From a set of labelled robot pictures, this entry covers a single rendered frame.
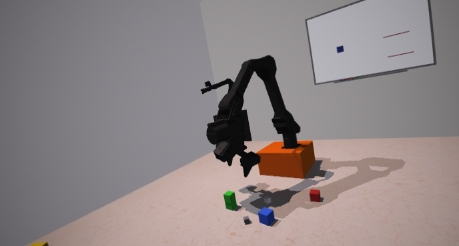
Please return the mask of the green block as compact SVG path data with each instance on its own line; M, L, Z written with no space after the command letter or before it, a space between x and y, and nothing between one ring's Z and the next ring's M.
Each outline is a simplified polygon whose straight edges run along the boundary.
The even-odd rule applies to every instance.
M235 192L234 191L227 191L223 194L224 200L227 203L232 203L236 200Z
M233 201L232 203L225 202L225 207L226 207L226 209L229 209L229 210L233 211L237 207L236 200Z

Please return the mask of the blue cube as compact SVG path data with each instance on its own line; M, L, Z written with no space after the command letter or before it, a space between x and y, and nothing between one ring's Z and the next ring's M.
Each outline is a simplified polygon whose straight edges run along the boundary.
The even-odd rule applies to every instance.
M264 207L259 213L260 223L269 226L274 219L274 212L271 209Z

